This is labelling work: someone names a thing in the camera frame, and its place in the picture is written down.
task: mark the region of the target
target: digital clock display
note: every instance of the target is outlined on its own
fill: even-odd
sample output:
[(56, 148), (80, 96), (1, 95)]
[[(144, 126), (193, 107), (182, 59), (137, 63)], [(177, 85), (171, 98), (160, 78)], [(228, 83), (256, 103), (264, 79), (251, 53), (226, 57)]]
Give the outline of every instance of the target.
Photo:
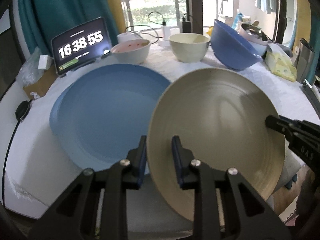
[(108, 53), (111, 42), (102, 17), (81, 24), (52, 39), (52, 52), (59, 75)]

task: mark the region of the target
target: teal curtain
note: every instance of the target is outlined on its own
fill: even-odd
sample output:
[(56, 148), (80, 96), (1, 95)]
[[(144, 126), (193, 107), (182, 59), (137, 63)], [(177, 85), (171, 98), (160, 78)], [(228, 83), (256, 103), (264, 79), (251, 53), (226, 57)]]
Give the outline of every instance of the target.
[(313, 11), (311, 11), (310, 45), (314, 48), (315, 58), (312, 62), (311, 68), (306, 78), (306, 80), (308, 80), (309, 83), (312, 82), (313, 77), (315, 76), (316, 67), (320, 55), (320, 18)]
[(112, 45), (119, 31), (107, 0), (18, 0), (22, 31), (30, 53), (38, 46), (52, 55), (51, 39), (79, 24), (104, 17)]

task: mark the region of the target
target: blue bowl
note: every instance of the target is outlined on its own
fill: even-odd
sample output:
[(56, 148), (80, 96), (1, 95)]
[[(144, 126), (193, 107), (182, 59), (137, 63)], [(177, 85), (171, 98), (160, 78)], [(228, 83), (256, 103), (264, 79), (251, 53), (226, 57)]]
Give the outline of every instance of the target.
[(228, 68), (243, 70), (262, 61), (258, 51), (237, 31), (214, 20), (211, 47), (218, 60)]

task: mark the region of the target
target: plate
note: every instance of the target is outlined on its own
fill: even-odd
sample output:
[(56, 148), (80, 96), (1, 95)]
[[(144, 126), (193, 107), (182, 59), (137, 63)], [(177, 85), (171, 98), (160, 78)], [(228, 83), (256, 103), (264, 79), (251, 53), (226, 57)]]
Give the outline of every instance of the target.
[(193, 190), (177, 183), (171, 139), (212, 168), (237, 168), (266, 200), (284, 165), (284, 136), (267, 129), (278, 116), (269, 98), (239, 74), (218, 68), (190, 72), (161, 96), (149, 125), (147, 158), (152, 179), (166, 202), (193, 220)]
[(79, 78), (58, 98), (50, 127), (80, 168), (109, 168), (137, 147), (170, 82), (138, 65), (116, 64)]

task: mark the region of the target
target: white bowl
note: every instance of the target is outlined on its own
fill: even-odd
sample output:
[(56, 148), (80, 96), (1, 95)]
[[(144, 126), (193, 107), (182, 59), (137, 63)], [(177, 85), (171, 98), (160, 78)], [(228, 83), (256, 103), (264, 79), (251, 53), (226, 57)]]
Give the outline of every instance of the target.
[(265, 52), (267, 50), (267, 45), (260, 45), (258, 43), (254, 43), (252, 41), (248, 41), (248, 42), (252, 45), (252, 47), (254, 47), (258, 51), (258, 54), (261, 57), (265, 54)]
[(250, 24), (242, 24), (239, 30), (239, 34), (247, 41), (265, 46), (268, 44), (268, 37), (262, 30), (260, 30), (256, 26)]
[(181, 62), (202, 60), (208, 51), (210, 38), (196, 33), (178, 33), (169, 37), (173, 54)]
[(149, 40), (124, 41), (112, 47), (111, 53), (120, 63), (141, 64), (149, 54)]

